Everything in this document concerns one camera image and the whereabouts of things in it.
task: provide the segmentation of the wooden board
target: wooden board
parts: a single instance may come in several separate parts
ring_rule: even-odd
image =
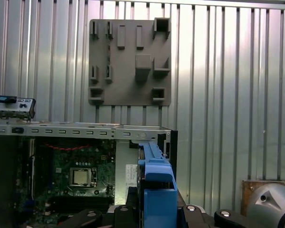
[[[242,208],[241,214],[246,215],[247,206],[249,204],[249,200],[253,192],[258,189],[259,187],[270,184],[270,183],[277,183],[285,185],[285,181],[282,180],[244,180],[242,182]]]

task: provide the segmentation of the cpu socket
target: cpu socket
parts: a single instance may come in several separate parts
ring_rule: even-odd
[[[71,168],[70,186],[90,187],[92,180],[92,171],[89,168]]]

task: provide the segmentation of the green circuit board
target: green circuit board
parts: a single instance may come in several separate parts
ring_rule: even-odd
[[[47,142],[26,138],[20,145],[24,150],[18,154],[14,204],[20,224],[25,222],[33,228],[54,227],[61,217],[72,215],[63,212],[64,207],[70,207],[68,200],[114,199],[114,140],[77,142],[58,139]],[[63,198],[58,208],[62,211],[48,209],[53,203],[58,204],[52,199],[59,197]]]

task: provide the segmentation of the white label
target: white label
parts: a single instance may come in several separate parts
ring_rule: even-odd
[[[56,173],[61,173],[61,168],[56,168]]]
[[[125,185],[137,187],[137,165],[125,165]]]

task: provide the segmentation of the red wire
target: red wire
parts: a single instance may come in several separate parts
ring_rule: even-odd
[[[74,147],[74,148],[62,148],[62,147],[56,147],[56,146],[52,146],[50,144],[47,144],[44,142],[44,144],[49,147],[49,148],[52,148],[54,150],[60,150],[60,151],[74,151],[74,150],[81,150],[83,148],[87,148],[87,147],[90,147],[90,145],[85,145],[85,146],[79,146],[79,147]]]

